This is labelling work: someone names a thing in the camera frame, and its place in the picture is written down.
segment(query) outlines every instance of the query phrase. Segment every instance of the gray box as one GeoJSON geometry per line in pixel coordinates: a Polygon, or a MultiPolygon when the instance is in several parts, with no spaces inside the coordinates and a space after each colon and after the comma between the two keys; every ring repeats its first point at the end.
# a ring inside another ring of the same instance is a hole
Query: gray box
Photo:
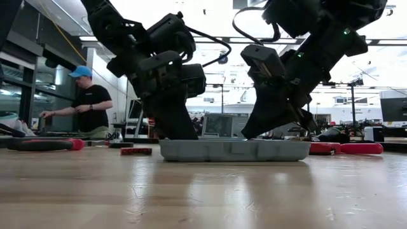
{"type": "Polygon", "coordinates": [[[305,159],[310,142],[199,139],[160,140],[161,155],[173,162],[296,162],[305,159]]]}

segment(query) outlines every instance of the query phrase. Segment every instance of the table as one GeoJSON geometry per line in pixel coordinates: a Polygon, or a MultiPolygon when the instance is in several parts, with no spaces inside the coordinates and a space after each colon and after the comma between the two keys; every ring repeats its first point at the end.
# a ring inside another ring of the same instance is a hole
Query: table
{"type": "Polygon", "coordinates": [[[407,157],[167,163],[0,150],[0,228],[407,228],[407,157]]]}

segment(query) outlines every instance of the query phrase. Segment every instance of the ceiling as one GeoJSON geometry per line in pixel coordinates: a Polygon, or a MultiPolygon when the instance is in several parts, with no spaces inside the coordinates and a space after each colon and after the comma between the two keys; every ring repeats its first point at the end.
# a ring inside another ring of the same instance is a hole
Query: ceiling
{"type": "MultiPolygon", "coordinates": [[[[87,23],[86,10],[80,0],[26,0],[44,15],[59,24],[73,36],[92,35],[87,23]]],[[[111,0],[111,3],[124,18],[142,22],[145,27],[153,25],[167,13],[182,11],[186,24],[212,36],[241,37],[231,21],[237,12],[233,10],[232,0],[111,0]]],[[[359,34],[367,38],[407,38],[407,29],[400,29],[405,21],[407,1],[389,0],[388,5],[396,6],[391,16],[387,10],[377,22],[362,28],[359,34]]],[[[254,37],[271,37],[272,29],[261,19],[260,11],[245,12],[236,18],[237,25],[254,37]]],[[[227,64],[213,64],[205,68],[208,83],[225,83],[246,87],[251,84],[247,76],[248,67],[240,57],[246,45],[231,45],[232,53],[227,64]]],[[[280,54],[297,46],[270,45],[280,54]]],[[[366,86],[407,87],[403,75],[407,71],[406,46],[371,46],[369,52],[356,57],[344,57],[331,71],[332,81],[347,83],[355,78],[363,78],[366,86]]],[[[197,51],[191,63],[205,63],[219,56],[224,47],[217,44],[197,44],[197,51]]],[[[97,53],[108,62],[114,57],[109,50],[97,48],[97,53]]]]}

